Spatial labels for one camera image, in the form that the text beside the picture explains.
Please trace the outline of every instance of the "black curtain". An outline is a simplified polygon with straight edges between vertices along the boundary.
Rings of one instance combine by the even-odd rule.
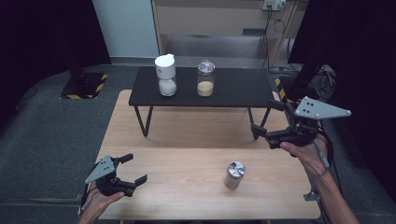
[[[291,63],[304,63],[323,22],[332,16],[335,1],[309,2],[290,55]],[[327,40],[333,48],[322,61],[337,75],[331,104],[350,109],[352,116],[334,122],[351,159],[357,166],[370,168],[396,202],[396,3],[343,3],[334,35]]]
[[[43,21],[43,7],[66,41]],[[110,63],[92,0],[0,1],[0,127],[37,81],[69,69],[62,44],[79,66]]]

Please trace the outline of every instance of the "yellow contents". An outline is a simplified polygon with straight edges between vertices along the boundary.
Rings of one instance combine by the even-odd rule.
[[[210,96],[213,93],[213,83],[210,81],[203,81],[198,83],[198,94],[200,96]]]

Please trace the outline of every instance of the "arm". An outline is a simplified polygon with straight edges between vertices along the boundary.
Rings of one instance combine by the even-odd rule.
[[[327,153],[325,151],[326,139],[323,136],[318,135],[315,143],[320,150]],[[280,147],[300,160],[308,177],[314,181],[332,223],[359,223],[337,188],[332,174],[326,171],[319,157],[318,148],[314,144],[297,147],[294,144],[283,142]]]
[[[118,192],[107,197],[99,192],[94,181],[91,183],[90,189],[92,189],[92,191],[90,191],[88,199],[91,198],[91,201],[82,212],[81,217],[78,220],[78,224],[93,224],[99,216],[105,212],[109,205],[124,196],[123,192]]]

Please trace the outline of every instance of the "human hand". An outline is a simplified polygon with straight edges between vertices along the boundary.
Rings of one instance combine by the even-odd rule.
[[[292,143],[283,142],[280,147],[290,154],[296,156],[303,165],[306,174],[311,180],[317,179],[326,172],[326,167],[319,155],[321,150],[324,156],[327,156],[327,141],[326,138],[318,134],[314,140],[315,144],[310,144],[305,147],[297,147]]]
[[[90,193],[88,194],[88,200],[91,198],[91,201],[82,212],[82,215],[78,220],[78,224],[94,223],[99,218],[99,216],[105,212],[109,205],[118,201],[123,196],[124,192],[118,192],[111,196],[105,196],[99,191],[99,189],[96,188],[96,182],[91,182]]]

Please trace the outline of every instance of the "white container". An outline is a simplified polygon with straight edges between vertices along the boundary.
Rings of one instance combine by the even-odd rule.
[[[176,93],[176,68],[173,54],[166,54],[155,59],[160,93],[171,96]]]

